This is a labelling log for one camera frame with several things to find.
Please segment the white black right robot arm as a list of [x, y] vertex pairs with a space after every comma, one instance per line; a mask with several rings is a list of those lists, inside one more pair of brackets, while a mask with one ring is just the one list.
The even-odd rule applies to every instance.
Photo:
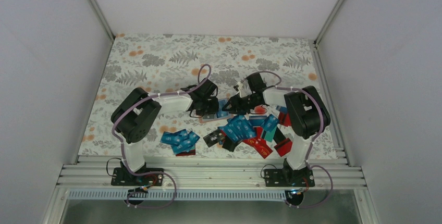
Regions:
[[283, 167], [275, 169], [277, 175], [271, 175], [267, 186], [295, 186], [308, 184], [312, 180], [312, 167], [309, 163], [310, 152], [314, 142], [330, 125], [330, 114], [322, 101], [316, 87], [309, 85], [304, 88], [283, 87], [278, 83], [267, 85], [261, 72], [255, 72], [245, 78], [251, 94], [232, 96], [222, 108], [235, 115], [251, 113], [252, 109], [261, 105], [276, 105], [287, 110], [286, 118], [290, 120], [294, 133], [301, 140], [292, 144], [285, 155]]

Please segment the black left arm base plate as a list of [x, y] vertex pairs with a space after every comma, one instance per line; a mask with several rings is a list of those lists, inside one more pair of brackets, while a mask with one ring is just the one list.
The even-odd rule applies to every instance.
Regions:
[[147, 186], [154, 183], [154, 186], [161, 186], [163, 183], [163, 175], [157, 172], [163, 172], [163, 168], [147, 168], [138, 173], [153, 172], [155, 174], [148, 176], [134, 176], [125, 167], [115, 168], [113, 171], [113, 178], [111, 180], [112, 186]]

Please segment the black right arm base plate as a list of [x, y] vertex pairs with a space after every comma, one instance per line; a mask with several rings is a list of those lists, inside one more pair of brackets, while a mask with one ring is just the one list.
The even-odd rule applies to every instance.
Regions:
[[267, 187], [314, 187], [313, 171], [307, 167], [300, 170], [290, 169], [264, 169], [263, 173]]

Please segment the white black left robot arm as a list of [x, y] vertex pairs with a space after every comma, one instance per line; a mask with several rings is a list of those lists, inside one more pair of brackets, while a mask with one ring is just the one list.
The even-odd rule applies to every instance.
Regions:
[[142, 139], [157, 116], [175, 111], [195, 112], [199, 116], [218, 112], [218, 86], [209, 79], [174, 92], [148, 94], [142, 88], [132, 90], [111, 116], [112, 135], [121, 143], [124, 177], [133, 185], [145, 178]]

